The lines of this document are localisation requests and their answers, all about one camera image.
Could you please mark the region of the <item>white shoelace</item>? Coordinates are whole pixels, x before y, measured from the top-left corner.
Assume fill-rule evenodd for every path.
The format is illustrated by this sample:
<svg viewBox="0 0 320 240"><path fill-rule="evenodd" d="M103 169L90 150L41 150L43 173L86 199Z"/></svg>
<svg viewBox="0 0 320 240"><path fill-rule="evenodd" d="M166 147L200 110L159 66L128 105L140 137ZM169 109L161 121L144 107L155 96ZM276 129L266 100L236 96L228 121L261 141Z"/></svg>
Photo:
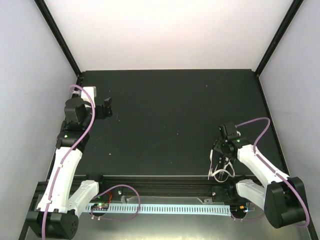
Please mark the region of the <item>white shoelace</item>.
<svg viewBox="0 0 320 240"><path fill-rule="evenodd" d="M233 163L229 158L225 158L224 161L221 159L213 168L214 162L214 150L210 150L209 154L210 166L207 174L207 179L213 178L218 183L224 183L228 180L228 178L234 178L236 176L235 169L233 167Z"/></svg>

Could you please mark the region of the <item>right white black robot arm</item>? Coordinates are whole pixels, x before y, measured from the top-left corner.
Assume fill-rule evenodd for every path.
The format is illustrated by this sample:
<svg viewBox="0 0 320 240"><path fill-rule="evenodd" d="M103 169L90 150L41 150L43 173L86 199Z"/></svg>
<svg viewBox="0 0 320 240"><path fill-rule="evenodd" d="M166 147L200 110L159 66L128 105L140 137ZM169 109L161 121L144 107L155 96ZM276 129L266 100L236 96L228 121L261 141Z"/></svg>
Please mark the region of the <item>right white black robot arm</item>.
<svg viewBox="0 0 320 240"><path fill-rule="evenodd" d="M243 137L234 123L220 126L220 137L215 141L211 153L219 153L225 164L222 169L210 170L209 177L219 173L230 173L227 166L234 161L244 164L260 184L251 179L243 179L228 187L228 198L234 202L245 198L263 210L268 222L276 229L295 224L308 227L311 221L305 185L299 177L290 177L275 167L258 149L260 138L266 133L264 129L251 143Z"/></svg>

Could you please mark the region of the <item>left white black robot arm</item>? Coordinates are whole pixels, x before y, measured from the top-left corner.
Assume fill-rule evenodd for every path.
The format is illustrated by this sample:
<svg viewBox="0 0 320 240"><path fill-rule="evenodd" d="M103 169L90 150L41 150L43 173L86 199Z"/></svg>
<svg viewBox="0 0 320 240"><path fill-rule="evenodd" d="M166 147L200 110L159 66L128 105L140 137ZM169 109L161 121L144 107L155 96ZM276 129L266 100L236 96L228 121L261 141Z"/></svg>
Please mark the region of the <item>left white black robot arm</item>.
<svg viewBox="0 0 320 240"><path fill-rule="evenodd" d="M85 96L70 98L65 102L64 114L46 190L35 210L26 217L29 227L43 240L73 239L86 206L93 197L101 200L108 192L99 177L83 180L74 193L71 187L90 138L87 130L95 120L112 116L112 98L101 105Z"/></svg>

